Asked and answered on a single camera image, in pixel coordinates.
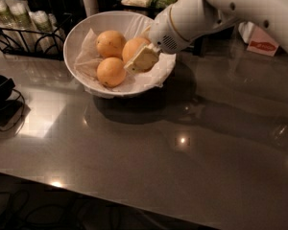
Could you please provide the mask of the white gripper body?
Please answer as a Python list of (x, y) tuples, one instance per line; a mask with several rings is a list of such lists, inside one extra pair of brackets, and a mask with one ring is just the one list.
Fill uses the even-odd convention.
[(150, 41), (165, 54), (175, 54), (190, 44), (187, 19), (171, 5), (159, 13), (149, 30)]

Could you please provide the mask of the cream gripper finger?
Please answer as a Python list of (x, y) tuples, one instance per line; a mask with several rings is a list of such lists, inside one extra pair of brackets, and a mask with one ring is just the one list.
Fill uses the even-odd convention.
[(148, 38), (150, 29), (151, 29), (151, 26), (148, 26), (145, 30), (142, 31), (142, 33), (139, 36)]
[(153, 44), (142, 44), (134, 56), (125, 64), (125, 70), (130, 74), (150, 71), (159, 61), (159, 49)]

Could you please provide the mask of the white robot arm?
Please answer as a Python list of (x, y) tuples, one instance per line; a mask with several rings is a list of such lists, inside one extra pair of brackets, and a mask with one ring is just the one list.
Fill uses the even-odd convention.
[(151, 44), (140, 47), (125, 69), (133, 74), (147, 72), (161, 53), (175, 54), (195, 39), (240, 21), (260, 27), (288, 54), (288, 0), (179, 0), (144, 31)]

